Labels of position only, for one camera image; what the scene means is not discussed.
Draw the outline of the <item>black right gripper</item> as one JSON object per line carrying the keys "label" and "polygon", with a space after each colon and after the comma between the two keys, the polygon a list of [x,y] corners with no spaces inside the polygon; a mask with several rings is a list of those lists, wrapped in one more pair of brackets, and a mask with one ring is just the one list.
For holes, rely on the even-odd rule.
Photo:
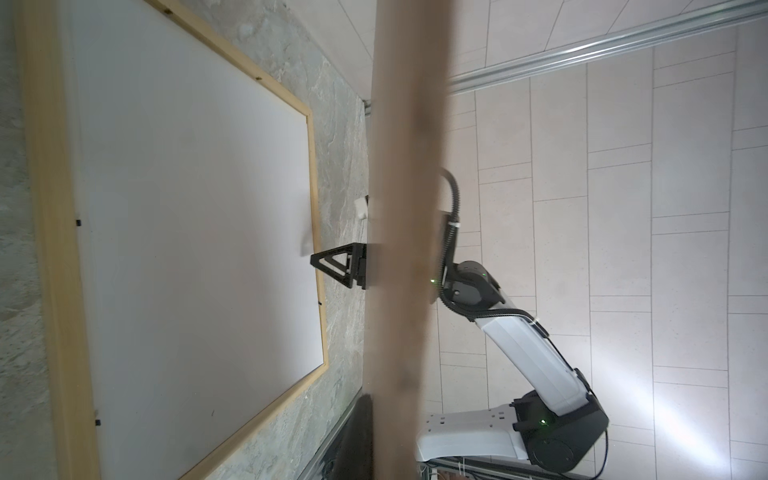
{"label": "black right gripper", "polygon": [[[353,242],[312,254],[310,264],[343,286],[366,289],[367,244]],[[460,263],[441,260],[433,281],[434,291],[429,303],[444,296],[453,311],[456,308],[470,312],[485,312],[507,303],[500,285],[479,262],[465,260]]]}

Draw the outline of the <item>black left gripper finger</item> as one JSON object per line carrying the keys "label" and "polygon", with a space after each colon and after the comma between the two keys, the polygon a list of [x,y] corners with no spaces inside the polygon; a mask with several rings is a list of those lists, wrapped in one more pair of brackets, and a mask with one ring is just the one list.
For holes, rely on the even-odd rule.
{"label": "black left gripper finger", "polygon": [[373,443],[373,401],[370,394],[363,394],[342,430],[329,479],[371,480],[374,477]]}

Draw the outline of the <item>landscape photo print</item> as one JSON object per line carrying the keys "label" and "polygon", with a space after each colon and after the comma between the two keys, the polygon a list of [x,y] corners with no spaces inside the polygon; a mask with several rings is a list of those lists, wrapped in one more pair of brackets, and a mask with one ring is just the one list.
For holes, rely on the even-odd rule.
{"label": "landscape photo print", "polygon": [[60,24],[101,475],[203,478],[328,366],[312,115],[178,1]]}

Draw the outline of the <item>brown cardboard backing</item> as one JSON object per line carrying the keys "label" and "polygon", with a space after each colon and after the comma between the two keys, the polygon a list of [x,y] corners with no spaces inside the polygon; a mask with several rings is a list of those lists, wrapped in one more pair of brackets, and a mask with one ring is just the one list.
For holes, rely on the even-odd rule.
{"label": "brown cardboard backing", "polygon": [[377,479],[417,475],[454,13],[450,1],[376,10],[364,378]]}

